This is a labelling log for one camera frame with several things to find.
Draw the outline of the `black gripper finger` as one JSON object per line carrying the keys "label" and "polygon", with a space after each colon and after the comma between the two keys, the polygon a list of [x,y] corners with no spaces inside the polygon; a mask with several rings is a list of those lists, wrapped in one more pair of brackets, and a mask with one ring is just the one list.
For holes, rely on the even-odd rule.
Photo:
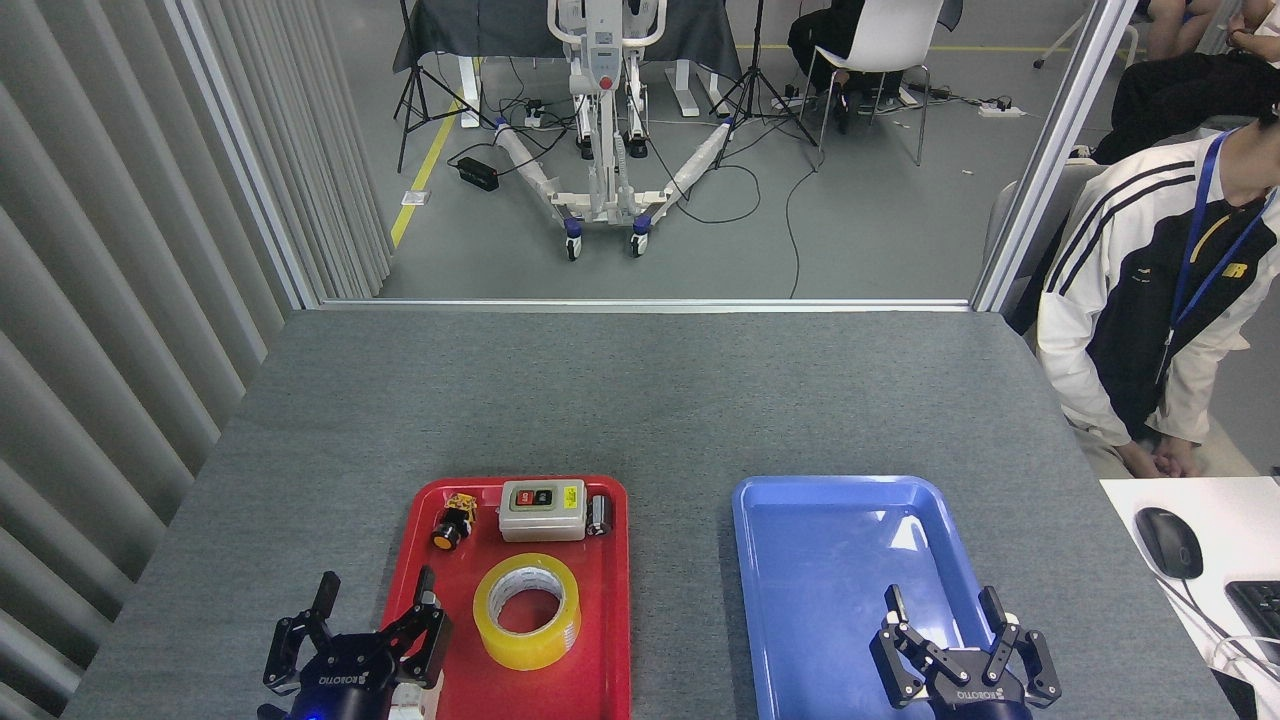
{"label": "black gripper finger", "polygon": [[378,633],[390,653],[394,684],[415,684],[430,691],[442,683],[453,623],[434,592],[435,583],[434,570],[422,566],[413,602]]}
{"label": "black gripper finger", "polygon": [[326,620],[332,615],[339,589],[340,578],[337,573],[325,571],[310,607],[275,624],[262,670],[264,685],[275,694],[287,696],[300,688],[297,661],[303,641],[311,641],[314,648],[321,653],[329,651],[332,633]]}
{"label": "black gripper finger", "polygon": [[987,653],[988,660],[980,673],[982,682],[996,687],[1004,678],[1011,653],[1016,652],[1027,674],[1025,702],[1037,708],[1051,706],[1061,697],[1061,684],[1044,635],[1027,629],[1006,612],[993,585],[984,585],[978,601],[986,623],[995,635],[995,642]]}
{"label": "black gripper finger", "polygon": [[872,656],[882,687],[893,708],[906,708],[925,698],[938,675],[954,685],[961,684],[961,665],[909,623],[899,585],[884,591],[887,612],[872,639]]}

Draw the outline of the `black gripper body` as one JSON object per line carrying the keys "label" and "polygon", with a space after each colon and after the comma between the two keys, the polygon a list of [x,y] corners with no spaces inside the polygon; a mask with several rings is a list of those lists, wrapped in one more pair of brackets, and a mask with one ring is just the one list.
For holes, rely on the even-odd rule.
{"label": "black gripper body", "polygon": [[397,661],[383,641],[333,641],[301,671],[292,719],[385,719]]}
{"label": "black gripper body", "polygon": [[1033,719],[1024,683],[1005,673],[988,685],[982,675],[957,684],[943,674],[931,679],[931,708],[936,719]]}

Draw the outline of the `person's hand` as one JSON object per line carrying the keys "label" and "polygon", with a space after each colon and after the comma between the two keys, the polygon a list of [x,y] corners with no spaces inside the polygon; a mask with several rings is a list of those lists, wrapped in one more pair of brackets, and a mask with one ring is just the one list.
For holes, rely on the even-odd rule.
{"label": "person's hand", "polygon": [[1190,441],[1172,436],[1164,436],[1151,452],[1137,442],[1114,446],[1134,478],[1198,477],[1201,468],[1194,448]]}

